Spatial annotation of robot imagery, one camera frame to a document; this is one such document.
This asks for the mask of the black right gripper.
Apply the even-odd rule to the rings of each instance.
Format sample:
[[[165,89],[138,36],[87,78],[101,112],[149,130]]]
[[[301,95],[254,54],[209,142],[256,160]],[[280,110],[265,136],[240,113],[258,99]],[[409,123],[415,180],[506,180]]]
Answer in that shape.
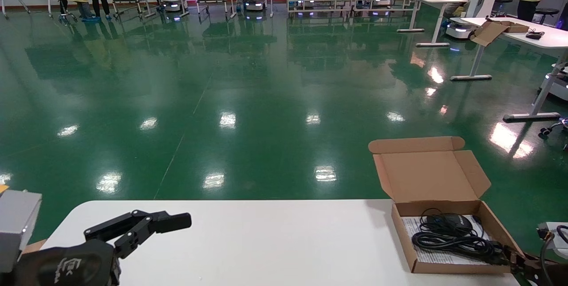
[[[510,267],[511,274],[518,283],[533,283],[536,286],[568,285],[568,264],[566,262],[541,262],[538,256],[511,252]]]

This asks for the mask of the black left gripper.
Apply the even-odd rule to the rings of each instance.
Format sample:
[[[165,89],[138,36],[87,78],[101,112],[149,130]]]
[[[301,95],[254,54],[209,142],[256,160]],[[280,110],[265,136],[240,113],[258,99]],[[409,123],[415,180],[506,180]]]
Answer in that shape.
[[[24,254],[12,272],[12,286],[118,286],[118,258],[126,259],[154,233],[191,225],[189,213],[131,211],[86,229],[85,243]],[[114,247],[106,243],[111,240]]]

